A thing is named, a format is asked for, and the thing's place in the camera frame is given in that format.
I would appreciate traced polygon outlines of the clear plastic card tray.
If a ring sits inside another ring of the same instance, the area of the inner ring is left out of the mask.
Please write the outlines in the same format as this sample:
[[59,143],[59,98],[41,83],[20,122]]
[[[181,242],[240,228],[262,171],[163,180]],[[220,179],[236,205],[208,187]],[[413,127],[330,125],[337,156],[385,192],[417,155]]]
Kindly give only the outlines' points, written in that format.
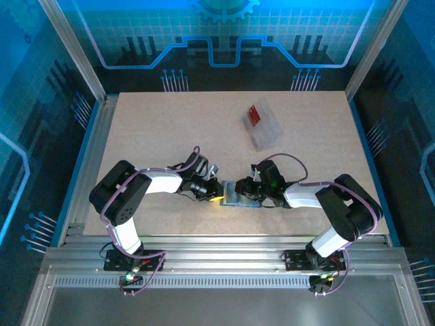
[[243,113],[241,120],[254,149],[257,152],[261,152],[274,148],[280,141],[283,135],[283,130],[280,127],[271,106],[265,98],[258,99],[252,105],[256,106],[256,109],[260,114],[260,122],[255,127],[252,126],[247,116],[250,107]]

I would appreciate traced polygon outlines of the red credit card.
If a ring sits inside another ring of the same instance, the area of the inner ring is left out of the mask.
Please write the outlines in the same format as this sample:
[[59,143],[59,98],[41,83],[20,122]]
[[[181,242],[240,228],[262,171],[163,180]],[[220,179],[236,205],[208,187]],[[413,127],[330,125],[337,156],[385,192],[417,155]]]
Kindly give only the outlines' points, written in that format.
[[260,114],[258,113],[255,105],[252,105],[248,109],[247,116],[253,127],[255,127],[261,120]]

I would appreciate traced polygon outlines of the blue table edge strip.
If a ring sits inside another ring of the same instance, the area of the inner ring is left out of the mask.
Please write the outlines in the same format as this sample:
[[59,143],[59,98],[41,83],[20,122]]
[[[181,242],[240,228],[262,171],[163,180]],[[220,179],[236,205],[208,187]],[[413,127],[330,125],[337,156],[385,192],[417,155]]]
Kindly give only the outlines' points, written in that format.
[[75,162],[75,166],[74,166],[74,169],[73,169],[73,172],[71,175],[71,180],[70,180],[69,186],[67,188],[67,193],[65,195],[65,199],[63,201],[63,205],[62,205],[62,208],[60,210],[60,214],[58,216],[57,224],[56,224],[56,227],[54,229],[54,233],[53,233],[53,236],[51,238],[51,242],[50,242],[49,247],[57,247],[59,244],[60,236],[61,236],[64,224],[65,224],[65,221],[67,218],[67,211],[69,209],[69,205],[70,205],[72,197],[73,197],[73,192],[74,192],[75,186],[77,185],[77,180],[79,177],[80,169],[81,169],[82,163],[84,161],[84,156],[86,153],[88,142],[89,142],[89,139],[90,139],[90,136],[92,133],[92,129],[93,129],[95,120],[97,118],[97,113],[100,110],[100,106],[101,106],[101,104],[97,101],[94,104],[94,107],[92,108],[92,113],[90,116],[89,125],[85,131],[82,145],[81,145],[80,151],[77,155],[77,160]]
[[349,103],[349,106],[350,106],[350,110],[351,110],[352,115],[353,115],[355,126],[358,130],[358,134],[360,137],[360,142],[362,144],[362,148],[363,148],[364,153],[366,155],[366,160],[367,160],[367,163],[368,163],[368,166],[370,169],[372,180],[373,180],[374,185],[375,185],[375,189],[377,191],[377,195],[379,197],[380,205],[381,205],[381,208],[383,209],[383,213],[384,213],[383,219],[385,220],[388,231],[389,231],[389,239],[390,239],[391,245],[393,247],[401,247],[400,239],[398,237],[398,233],[397,233],[396,227],[394,225],[394,220],[392,218],[392,213],[389,209],[389,205],[387,203],[387,198],[385,197],[385,192],[383,191],[383,188],[381,185],[381,180],[379,178],[379,174],[378,174],[377,168],[375,166],[374,157],[370,152],[368,139],[366,137],[366,132],[364,131],[362,121],[361,121],[360,115],[358,113],[358,109],[353,101],[351,101]]

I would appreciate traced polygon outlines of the grey metal bench panel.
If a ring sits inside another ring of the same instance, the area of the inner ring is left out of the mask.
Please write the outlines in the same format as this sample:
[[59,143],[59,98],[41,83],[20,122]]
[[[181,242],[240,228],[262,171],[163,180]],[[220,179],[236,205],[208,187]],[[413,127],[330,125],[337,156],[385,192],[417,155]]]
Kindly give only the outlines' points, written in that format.
[[435,326],[413,285],[396,275],[349,276],[333,294],[305,289],[154,288],[136,296],[102,287],[33,294],[18,326]]

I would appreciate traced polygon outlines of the teal leather card holder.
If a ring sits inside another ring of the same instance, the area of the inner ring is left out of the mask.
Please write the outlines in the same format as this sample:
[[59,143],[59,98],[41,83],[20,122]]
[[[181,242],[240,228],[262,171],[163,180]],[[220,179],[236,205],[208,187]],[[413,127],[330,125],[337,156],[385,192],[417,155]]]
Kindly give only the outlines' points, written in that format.
[[248,197],[235,192],[235,181],[223,181],[224,198],[220,200],[221,206],[260,208],[261,204],[257,200],[251,200]]

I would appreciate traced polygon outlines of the aluminium corner post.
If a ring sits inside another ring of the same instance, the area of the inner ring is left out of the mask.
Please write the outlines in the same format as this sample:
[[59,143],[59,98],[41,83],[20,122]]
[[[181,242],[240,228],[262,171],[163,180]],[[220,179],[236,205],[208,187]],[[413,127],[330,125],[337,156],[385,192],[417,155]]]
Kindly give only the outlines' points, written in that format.
[[90,91],[99,103],[105,104],[106,92],[57,0],[38,0],[38,2]]
[[388,10],[345,88],[345,95],[349,103],[353,100],[380,51],[385,46],[408,2],[409,0],[391,0]]

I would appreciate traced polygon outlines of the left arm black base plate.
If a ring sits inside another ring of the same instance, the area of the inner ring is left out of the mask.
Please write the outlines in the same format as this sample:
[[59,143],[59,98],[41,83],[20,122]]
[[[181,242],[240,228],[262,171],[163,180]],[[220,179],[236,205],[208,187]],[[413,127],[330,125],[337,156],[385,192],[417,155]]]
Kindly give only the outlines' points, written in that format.
[[140,272],[154,271],[160,263],[162,256],[147,258],[147,259],[134,259],[123,255],[119,250],[112,249],[106,252],[105,263],[103,266],[104,271],[110,272],[130,272],[134,268],[140,267]]

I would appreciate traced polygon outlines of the aluminium frame rail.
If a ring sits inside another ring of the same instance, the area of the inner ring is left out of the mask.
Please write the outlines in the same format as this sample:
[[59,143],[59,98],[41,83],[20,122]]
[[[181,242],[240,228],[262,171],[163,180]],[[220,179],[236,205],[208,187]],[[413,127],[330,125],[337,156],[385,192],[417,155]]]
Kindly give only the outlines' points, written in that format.
[[[304,249],[310,236],[201,235],[144,236],[147,249],[164,249],[165,274],[281,274],[280,256],[286,249]],[[103,236],[67,236],[61,247],[51,247],[41,264],[44,274],[103,273],[99,250],[108,242]],[[375,234],[356,241],[348,248],[350,272],[389,274],[405,268],[404,249],[392,247],[389,238]]]

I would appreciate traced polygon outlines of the aluminium side rail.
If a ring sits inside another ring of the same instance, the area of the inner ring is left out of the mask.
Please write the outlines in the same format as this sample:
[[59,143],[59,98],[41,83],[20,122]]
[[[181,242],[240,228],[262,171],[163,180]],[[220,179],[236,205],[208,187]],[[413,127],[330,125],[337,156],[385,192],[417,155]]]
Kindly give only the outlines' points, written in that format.
[[75,186],[73,197],[67,211],[67,218],[60,236],[58,247],[63,245],[67,236],[67,231],[71,225],[79,224],[82,226],[86,223],[88,212],[90,210],[88,197],[97,183],[97,177],[101,167],[117,102],[117,94],[108,95],[105,104],[101,104],[100,110],[97,113],[97,118],[88,142],[84,161],[80,169],[77,185]]

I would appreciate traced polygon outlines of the black LED controller board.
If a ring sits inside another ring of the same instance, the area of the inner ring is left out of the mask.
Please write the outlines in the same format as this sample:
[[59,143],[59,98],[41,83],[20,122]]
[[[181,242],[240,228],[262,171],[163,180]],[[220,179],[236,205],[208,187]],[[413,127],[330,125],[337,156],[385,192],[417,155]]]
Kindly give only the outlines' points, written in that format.
[[309,291],[315,296],[325,296],[332,289],[336,272],[328,272],[320,275],[311,275],[309,277]]
[[132,291],[131,287],[135,285],[140,285],[142,281],[142,276],[138,276],[134,272],[127,272],[125,276],[122,276],[120,278],[120,290],[125,293],[130,293]]

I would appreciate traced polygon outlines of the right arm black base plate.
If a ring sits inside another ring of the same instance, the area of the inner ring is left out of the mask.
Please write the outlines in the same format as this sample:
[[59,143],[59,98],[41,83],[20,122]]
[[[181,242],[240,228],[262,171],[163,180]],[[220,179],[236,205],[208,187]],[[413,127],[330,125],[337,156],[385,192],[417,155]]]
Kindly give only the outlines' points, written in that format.
[[335,251],[328,257],[322,257],[315,251],[285,250],[280,255],[281,261],[289,271],[343,271],[346,270],[344,254]]

